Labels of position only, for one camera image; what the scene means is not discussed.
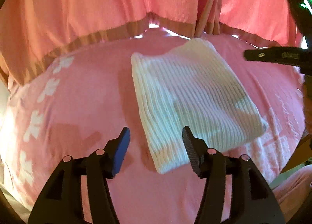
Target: white flower print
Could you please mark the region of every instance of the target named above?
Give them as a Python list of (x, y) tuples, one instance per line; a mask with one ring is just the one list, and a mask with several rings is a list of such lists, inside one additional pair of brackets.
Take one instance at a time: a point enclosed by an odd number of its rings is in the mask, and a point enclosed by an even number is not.
[(73, 56), (61, 58), (60, 64), (53, 70), (53, 74), (59, 73), (63, 67), (68, 68), (71, 65), (71, 63), (73, 63), (73, 60), (74, 60)]
[[(268, 113), (263, 119), (269, 124), (268, 129), (261, 137), (245, 144), (245, 147), (246, 153), (252, 157), (253, 162), (258, 167), (263, 177), (268, 182), (271, 182), (276, 174), (274, 174), (274, 171), (268, 168), (268, 166), (281, 166), (281, 164), (286, 161), (283, 154), (289, 156), (289, 146), (287, 137), (282, 133), (283, 128), (280, 120), (277, 118), (272, 108), (268, 110)], [(271, 142), (274, 138), (278, 139), (275, 141), (275, 144), (269, 144), (264, 147), (265, 143)]]
[(55, 90), (57, 89), (58, 84), (60, 83), (60, 79), (50, 79), (48, 80), (48, 82), (46, 83), (46, 87), (44, 88), (43, 92), (40, 94), (40, 96), (37, 99), (37, 103), (41, 103), (45, 96), (52, 96), (55, 92)]
[(20, 152), (20, 173), (19, 173), (19, 180), (21, 183), (27, 181), (30, 186), (34, 182), (34, 177), (32, 173), (32, 161), (26, 161), (26, 153), (24, 151)]
[(38, 138), (40, 125), (42, 121), (43, 121), (43, 114), (39, 116), (39, 111), (34, 110), (30, 118), (29, 127), (27, 128), (24, 134), (24, 142), (29, 142), (30, 135), (34, 136), (36, 139)]

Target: bed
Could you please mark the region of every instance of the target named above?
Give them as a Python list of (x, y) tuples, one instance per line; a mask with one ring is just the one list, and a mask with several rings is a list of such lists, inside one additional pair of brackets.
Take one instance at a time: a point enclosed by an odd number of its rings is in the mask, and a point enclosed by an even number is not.
[[(244, 5), (260, 10), (259, 0), (163, 0), (162, 6), (161, 0), (99, 1), (6, 0), (1, 8), (0, 66), (10, 90), (0, 132), (4, 188), (31, 210), (65, 155), (88, 156), (127, 126), (131, 144), (120, 173), (109, 181), (119, 221), (193, 223), (204, 181), (190, 165), (156, 172), (130, 62), (134, 52), (164, 54), (192, 37), (212, 43), (268, 123), (261, 137), (225, 154), (248, 154), (270, 183), (305, 129), (302, 78), (294, 67), (247, 62), (242, 53), (301, 43), (286, 0), (267, 1), (278, 13), (266, 7), (257, 17), (249, 17)], [(82, 198), (85, 220), (92, 222), (85, 177)], [(223, 219), (229, 206), (230, 177)]]

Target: white flower pattern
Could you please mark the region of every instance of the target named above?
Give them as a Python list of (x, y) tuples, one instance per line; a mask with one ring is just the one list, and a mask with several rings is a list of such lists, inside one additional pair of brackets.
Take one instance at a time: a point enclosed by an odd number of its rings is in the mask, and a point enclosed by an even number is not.
[(60, 64), (53, 70), (53, 74), (59, 73), (62, 68), (68, 68), (73, 63), (74, 57), (64, 57), (60, 59)]
[(20, 172), (19, 172), (19, 181), (21, 183), (24, 183), (27, 181), (30, 186), (32, 186), (34, 182), (34, 177), (32, 173), (32, 161), (26, 160), (26, 153), (24, 151), (20, 152)]
[(49, 79), (48, 82), (46, 83), (46, 87), (44, 88), (43, 92), (39, 95), (37, 99), (37, 103), (41, 103), (46, 95), (52, 96), (54, 92), (57, 89), (58, 84), (60, 83), (60, 79)]
[[(300, 135), (299, 135), (299, 133), (295, 130), (294, 125), (292, 124), (292, 120), (291, 120), (290, 117), (289, 117), (289, 112), (287, 111), (287, 107), (286, 107), (286, 105), (283, 103), (283, 100), (280, 98), (279, 95), (275, 94), (275, 96), (278, 98), (279, 102), (280, 102), (281, 105), (282, 105), (283, 112), (284, 112), (284, 114), (285, 114), (285, 117), (287, 118), (287, 125), (288, 125), (289, 128), (291, 129), (291, 132), (292, 132), (293, 135), (294, 135), (294, 139), (296, 139), (296, 140), (297, 140), (297, 143), (298, 143), (299, 140), (300, 140)], [(294, 121), (296, 122), (296, 128), (298, 128), (298, 127), (299, 127), (299, 124), (298, 124), (298, 122), (297, 122), (297, 120), (296, 120), (296, 117), (294, 116), (294, 117), (292, 117), (292, 118), (293, 118)]]
[(39, 111), (34, 110), (30, 118), (30, 124), (23, 137), (24, 142), (29, 142), (30, 135), (32, 135), (36, 139), (38, 138), (40, 125), (42, 121), (43, 121), (43, 114), (39, 115)]
[[(272, 170), (267, 167), (268, 165), (279, 167), (279, 164), (284, 162), (282, 155), (284, 153), (283, 151), (286, 152), (288, 149), (288, 142), (287, 137), (285, 135), (281, 135), (282, 126), (272, 108), (268, 110), (268, 113), (263, 117), (263, 119), (268, 123), (268, 129), (261, 137), (245, 144), (245, 147), (246, 153), (252, 158), (263, 177), (268, 182), (271, 182), (275, 178), (275, 175)], [(274, 138), (278, 138), (279, 140), (274, 141), (275, 144), (268, 144), (264, 146)]]

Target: black tool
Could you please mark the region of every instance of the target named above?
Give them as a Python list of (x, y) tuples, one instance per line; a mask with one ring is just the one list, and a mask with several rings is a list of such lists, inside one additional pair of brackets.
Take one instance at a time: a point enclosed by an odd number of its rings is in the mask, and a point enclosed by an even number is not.
[(312, 14), (304, 0), (288, 0), (291, 14), (300, 33), (305, 37), (308, 49), (297, 47), (272, 47), (261, 50), (246, 50), (244, 57), (249, 61), (263, 61), (300, 67), (305, 75), (307, 96), (312, 99)]
[(183, 143), (193, 171), (206, 178), (194, 224), (220, 224), (226, 175), (232, 175), (230, 218), (223, 224), (283, 224), (280, 206), (269, 185), (248, 155), (231, 158), (195, 138), (188, 126), (182, 131)]
[(84, 220), (81, 199), (81, 176), (87, 176), (93, 224), (119, 224), (106, 179), (120, 171), (129, 142), (130, 130), (124, 127), (118, 138), (88, 157), (64, 157), (41, 191), (28, 223), (89, 223)]

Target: ribbed knit fabric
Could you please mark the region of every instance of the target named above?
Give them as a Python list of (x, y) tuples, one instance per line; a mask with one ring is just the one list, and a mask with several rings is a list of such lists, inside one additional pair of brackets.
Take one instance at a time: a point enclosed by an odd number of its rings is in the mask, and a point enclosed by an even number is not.
[(158, 173), (189, 163), (182, 142), (186, 125), (220, 152), (261, 136), (267, 128), (208, 41), (192, 39), (160, 56), (134, 53), (131, 63), (140, 118)]

